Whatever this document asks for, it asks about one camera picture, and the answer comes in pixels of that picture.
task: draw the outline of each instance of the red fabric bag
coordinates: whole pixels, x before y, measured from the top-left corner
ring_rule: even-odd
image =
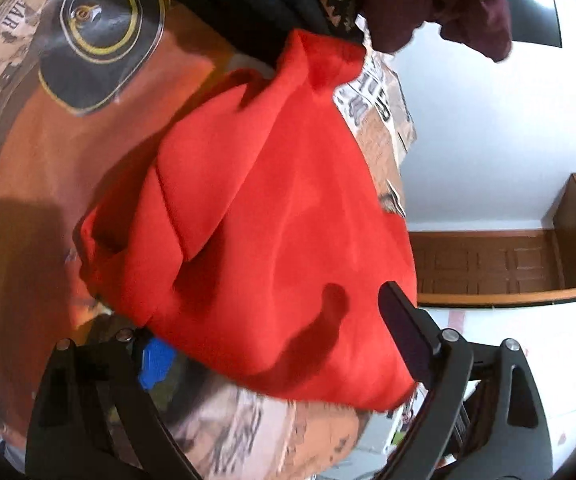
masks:
[[[271,82],[228,76],[82,222],[90,291],[257,392],[400,404],[414,384],[377,294],[416,301],[409,238],[332,101],[364,55],[294,31]]]

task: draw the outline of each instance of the yellow ring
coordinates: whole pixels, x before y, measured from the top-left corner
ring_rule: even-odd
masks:
[[[138,13],[138,9],[136,7],[136,0],[128,0],[130,3],[130,7],[132,12],[130,14],[130,24],[128,25],[128,30],[126,31],[123,38],[121,38],[117,43],[113,46],[93,46],[89,44],[87,41],[84,40],[83,36],[79,33],[76,28],[76,20],[71,16],[68,17],[68,25],[70,27],[70,32],[74,37],[74,40],[78,43],[78,45],[83,48],[86,52],[93,54],[94,56],[107,56],[108,54],[112,54],[119,50],[122,46],[124,46],[134,33],[136,28],[136,17]]]

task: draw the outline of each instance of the white wall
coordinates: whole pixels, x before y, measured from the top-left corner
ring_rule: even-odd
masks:
[[[514,43],[495,64],[427,24],[396,54],[418,133],[402,165],[410,230],[542,226],[576,172],[576,0],[555,1],[563,48]]]

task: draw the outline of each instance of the metal screw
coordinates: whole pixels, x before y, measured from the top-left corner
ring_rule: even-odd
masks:
[[[71,343],[71,341],[66,337],[65,339],[62,339],[61,341],[56,343],[56,349],[57,350],[67,350],[68,348],[70,348],[70,343]]]
[[[459,340],[459,332],[453,330],[452,328],[447,328],[442,332],[442,337],[444,338],[444,341],[450,341],[451,343],[454,343],[455,341]]]
[[[506,339],[505,343],[506,348],[512,350],[513,352],[516,352],[519,348],[521,348],[519,343],[517,343],[517,341],[515,341],[514,339]]]
[[[122,328],[119,330],[119,332],[117,332],[115,337],[117,338],[117,341],[122,343],[129,343],[134,337],[134,331],[131,328]]]

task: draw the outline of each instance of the black clamp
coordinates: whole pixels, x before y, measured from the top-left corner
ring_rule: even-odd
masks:
[[[517,341],[500,346],[469,343],[456,330],[440,330],[394,282],[379,291],[379,311],[412,377],[428,395],[377,480],[545,480],[552,475],[546,416],[524,352]],[[468,381],[481,380],[466,431]],[[456,461],[436,468],[449,439],[460,444]]]
[[[200,480],[138,383],[129,350],[135,333],[76,346],[59,341],[41,380],[28,429],[26,474],[36,480]],[[130,444],[142,466],[114,453],[99,385],[108,386]]]

